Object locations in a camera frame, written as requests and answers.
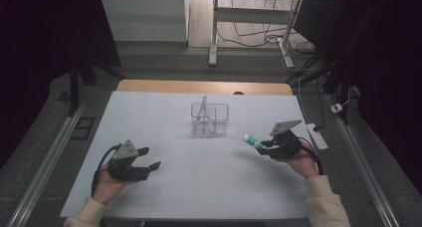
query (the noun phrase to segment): clear plastic box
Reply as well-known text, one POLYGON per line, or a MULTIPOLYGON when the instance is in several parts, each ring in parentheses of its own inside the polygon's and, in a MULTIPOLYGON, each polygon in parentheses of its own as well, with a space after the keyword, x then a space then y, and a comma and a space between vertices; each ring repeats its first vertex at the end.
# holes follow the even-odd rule
POLYGON ((225 134, 229 120, 229 106, 227 104, 208 104, 209 116, 206 111, 201 111, 201 106, 201 103, 194 103, 191 106, 192 132, 225 134))

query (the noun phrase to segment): sleeve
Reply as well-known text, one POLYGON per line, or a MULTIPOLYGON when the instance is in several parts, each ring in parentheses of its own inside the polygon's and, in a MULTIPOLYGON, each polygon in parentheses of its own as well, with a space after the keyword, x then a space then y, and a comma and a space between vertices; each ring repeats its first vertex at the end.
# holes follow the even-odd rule
POLYGON ((66 219, 64 227, 98 227, 103 215, 106 213, 106 206, 89 199, 82 210, 75 216, 66 219))
POLYGON ((313 227, 350 226, 340 197, 332 193, 326 175, 305 181, 308 190, 306 208, 313 227))

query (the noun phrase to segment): human hand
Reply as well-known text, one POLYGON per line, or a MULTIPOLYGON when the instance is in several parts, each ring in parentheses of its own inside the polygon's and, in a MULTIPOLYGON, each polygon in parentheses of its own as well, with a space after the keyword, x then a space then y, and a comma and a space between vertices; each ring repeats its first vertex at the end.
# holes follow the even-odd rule
POLYGON ((106 170, 107 167, 108 163, 103 165, 99 174, 96 191, 93 195, 93 199, 103 205, 108 205, 108 203, 116 198, 125 187, 137 182, 114 179, 106 170))
MULTIPOLYGON (((302 145, 310 150, 311 146, 306 142, 301 141, 302 145)), ((278 162, 284 162, 288 164, 295 172, 303 176, 305 179, 319 176, 317 166, 314 159, 309 153, 300 149, 299 152, 289 159, 275 159, 278 162)))

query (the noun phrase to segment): small bottle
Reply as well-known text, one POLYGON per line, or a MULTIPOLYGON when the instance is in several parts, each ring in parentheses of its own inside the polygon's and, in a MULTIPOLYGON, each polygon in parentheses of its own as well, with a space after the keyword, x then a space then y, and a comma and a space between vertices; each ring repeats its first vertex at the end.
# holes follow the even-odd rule
POLYGON ((253 137, 249 136, 248 134, 245 134, 242 138, 246 143, 252 145, 254 148, 266 148, 264 145, 262 145, 259 141, 254 139, 253 137))

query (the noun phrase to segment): white tabletop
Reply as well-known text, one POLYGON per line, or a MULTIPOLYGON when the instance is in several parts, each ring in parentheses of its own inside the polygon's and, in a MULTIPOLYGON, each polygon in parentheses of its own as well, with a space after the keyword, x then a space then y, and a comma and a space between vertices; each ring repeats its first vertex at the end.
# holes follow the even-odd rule
MULTIPOLYGON (((304 180, 261 156, 245 133, 271 139, 276 122, 303 119, 294 96, 207 95, 228 104, 226 134, 192 133, 191 104, 204 95, 114 92, 61 213, 75 215, 91 196, 93 174, 106 151, 130 139, 150 147, 133 166, 161 161, 146 181, 126 188, 105 217, 143 220, 272 220, 306 218, 304 180)), ((305 123, 292 131, 310 140, 305 123)))

